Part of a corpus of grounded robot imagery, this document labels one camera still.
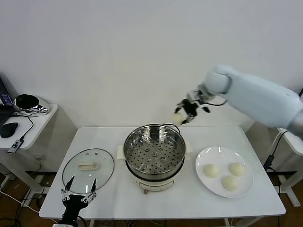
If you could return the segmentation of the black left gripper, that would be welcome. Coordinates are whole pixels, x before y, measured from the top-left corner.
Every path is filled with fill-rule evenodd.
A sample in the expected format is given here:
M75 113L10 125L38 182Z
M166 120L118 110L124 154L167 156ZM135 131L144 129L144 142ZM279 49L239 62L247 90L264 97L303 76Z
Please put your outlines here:
M83 195L70 195L70 188L72 186L73 176L61 189L62 202L65 207L65 212L62 215L61 222L75 222L78 218L79 212L88 207L88 202L92 202L97 196L96 193L96 179L94 179L93 185L91 187L90 193L87 196Z

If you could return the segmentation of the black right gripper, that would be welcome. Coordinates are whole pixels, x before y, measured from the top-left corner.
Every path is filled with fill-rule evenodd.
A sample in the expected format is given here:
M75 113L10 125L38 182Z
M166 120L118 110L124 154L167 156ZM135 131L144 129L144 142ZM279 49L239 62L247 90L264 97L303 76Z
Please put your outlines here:
M203 89L194 89L190 90L186 94L186 99L182 99L174 111L177 114L180 110L185 110L185 104L189 102L189 106L192 109L193 113L197 113L198 108L202 108L204 112L210 113L209 108L206 106L206 103L211 100L211 94ZM184 119L181 122L181 125L192 122L196 118L197 114L185 114Z

